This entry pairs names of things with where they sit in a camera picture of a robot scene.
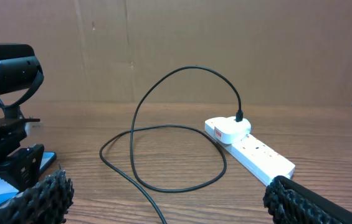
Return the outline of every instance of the wooden table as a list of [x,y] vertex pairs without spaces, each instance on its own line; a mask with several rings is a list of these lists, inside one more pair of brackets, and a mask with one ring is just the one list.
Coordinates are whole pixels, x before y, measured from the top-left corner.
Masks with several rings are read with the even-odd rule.
[[[128,130],[135,104],[28,103],[26,115],[42,118],[44,129],[23,146],[43,143],[55,151],[75,187],[69,223],[159,223],[145,197],[99,158],[101,145]],[[232,116],[235,105],[146,104],[136,127],[185,124]],[[352,107],[243,106],[252,134],[296,164],[293,180],[352,211]],[[132,175],[129,138],[119,139],[105,157]],[[222,179],[183,194],[148,190],[168,223],[271,223],[263,207],[265,187],[227,154]],[[175,189],[215,177],[222,160],[198,133],[183,129],[135,135],[136,167],[147,183]]]

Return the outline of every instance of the white power strip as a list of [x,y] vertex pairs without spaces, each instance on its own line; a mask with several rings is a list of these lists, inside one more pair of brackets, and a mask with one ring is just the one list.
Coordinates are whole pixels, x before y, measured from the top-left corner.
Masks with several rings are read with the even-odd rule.
[[[214,138],[224,149],[226,149],[232,156],[234,156],[246,169],[253,173],[264,185],[271,183],[274,177],[282,175],[286,178],[291,178],[293,171],[295,171],[295,164],[288,159],[276,153],[273,149],[262,143],[253,135],[250,134],[250,123],[244,118],[243,121],[235,122],[235,117],[230,118],[212,118],[205,121],[205,131]],[[233,133],[236,130],[234,126],[238,125],[238,131],[244,133],[243,135]],[[233,142],[232,144],[224,144],[221,141],[221,136],[216,135],[217,127],[222,127],[223,132],[231,133],[226,142]]]

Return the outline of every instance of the power cord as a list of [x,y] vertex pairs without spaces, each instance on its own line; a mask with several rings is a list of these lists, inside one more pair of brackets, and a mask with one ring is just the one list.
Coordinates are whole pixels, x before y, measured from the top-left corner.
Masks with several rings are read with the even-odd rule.
[[[222,76],[220,73],[214,71],[214,70],[211,70],[210,68],[206,68],[206,67],[201,67],[201,66],[187,66],[187,67],[182,67],[182,68],[179,68],[179,69],[176,69],[174,71],[172,71],[171,73],[167,74],[166,76],[164,76],[161,80],[159,80],[154,86],[152,86],[152,88],[145,94],[145,96],[141,99],[140,103],[138,104],[137,106],[137,109],[134,113],[134,117],[133,117],[133,122],[131,123],[131,129],[129,131],[124,131],[118,135],[116,135],[115,137],[111,138],[109,141],[107,141],[100,149],[100,158],[101,160],[110,168],[112,168],[114,171],[118,172],[122,177],[124,177],[125,179],[127,179],[128,181],[130,181],[138,190],[141,191],[141,193],[143,193],[143,195],[148,199],[148,201],[152,204],[153,208],[155,209],[156,213],[159,215],[162,223],[167,223],[166,222],[166,219],[164,218],[161,210],[159,209],[159,207],[156,205],[156,203],[154,202],[154,200],[151,198],[151,196],[142,188],[142,186],[140,186],[136,181],[134,181],[131,177],[127,176],[125,173],[123,173],[121,170],[117,169],[114,165],[110,164],[102,155],[102,152],[103,150],[106,148],[107,145],[109,145],[111,142],[113,142],[114,140],[122,137],[123,135],[125,134],[128,134],[130,133],[130,162],[131,162],[131,168],[133,169],[133,173],[134,173],[134,176],[136,178],[136,180],[141,184],[143,185],[144,187],[148,188],[148,189],[151,189],[151,190],[155,190],[157,192],[163,192],[163,193],[181,193],[181,192],[189,192],[189,191],[192,191],[192,190],[197,190],[197,189],[200,189],[200,188],[203,188],[203,187],[206,187],[210,184],[213,184],[214,182],[216,182],[217,180],[219,180],[225,173],[226,173],[226,170],[227,170],[227,161],[226,161],[226,157],[220,147],[220,145],[215,141],[213,140],[211,137],[209,137],[207,134],[205,134],[204,132],[196,129],[196,128],[191,128],[191,127],[188,127],[188,126],[182,126],[182,125],[176,125],[176,124],[165,124],[165,125],[157,125],[157,126],[149,126],[149,127],[145,127],[145,128],[137,128],[135,129],[134,128],[134,125],[135,125],[135,121],[136,121],[136,117],[137,117],[137,113],[138,113],[138,110],[141,106],[141,104],[144,102],[145,98],[152,92],[152,90],[157,87],[163,80],[165,80],[166,78],[168,78],[169,76],[171,76],[172,74],[176,73],[176,72],[179,72],[181,70],[186,70],[186,69],[201,69],[201,70],[205,70],[205,71],[208,71],[208,72],[211,72],[215,75],[217,75],[218,77],[222,78],[231,88],[232,90],[235,92],[235,94],[237,95],[237,99],[238,99],[238,111],[237,111],[237,114],[236,114],[236,117],[235,117],[235,120],[237,122],[239,121],[242,121],[242,118],[243,118],[243,112],[242,112],[242,109],[241,109],[241,102],[240,102],[240,97],[239,97],[239,94],[238,94],[238,91],[235,89],[235,87],[232,85],[232,83],[226,79],[224,76]],[[189,130],[192,130],[192,131],[196,131],[197,133],[199,134],[202,134],[206,139],[208,139],[215,147],[216,149],[219,151],[221,157],[222,157],[222,160],[223,160],[223,170],[220,172],[220,174],[213,178],[212,180],[210,181],[207,181],[203,184],[199,184],[197,186],[194,186],[194,187],[187,187],[185,189],[160,189],[160,188],[157,188],[157,187],[154,187],[152,185],[149,185],[147,184],[146,182],[144,182],[143,180],[140,179],[140,177],[138,176],[137,174],[137,170],[136,170],[136,167],[135,167],[135,164],[134,164],[134,157],[133,157],[133,134],[135,131],[144,131],[144,130],[149,130],[149,129],[155,129],[155,128],[184,128],[184,129],[189,129]]]

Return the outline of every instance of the red label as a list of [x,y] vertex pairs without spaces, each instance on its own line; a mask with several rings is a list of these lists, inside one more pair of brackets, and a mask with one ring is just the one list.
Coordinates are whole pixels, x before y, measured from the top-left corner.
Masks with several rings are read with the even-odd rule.
[[216,132],[216,135],[218,135],[221,138],[221,133],[217,129],[214,130]]

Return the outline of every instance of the cardboard backdrop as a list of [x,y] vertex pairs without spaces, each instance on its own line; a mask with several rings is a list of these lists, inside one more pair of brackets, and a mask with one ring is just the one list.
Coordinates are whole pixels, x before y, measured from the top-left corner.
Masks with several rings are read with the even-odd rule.
[[[204,65],[243,103],[352,105],[352,0],[0,0],[0,42],[33,46],[45,75],[33,100],[139,101]],[[147,100],[236,97],[192,70]]]

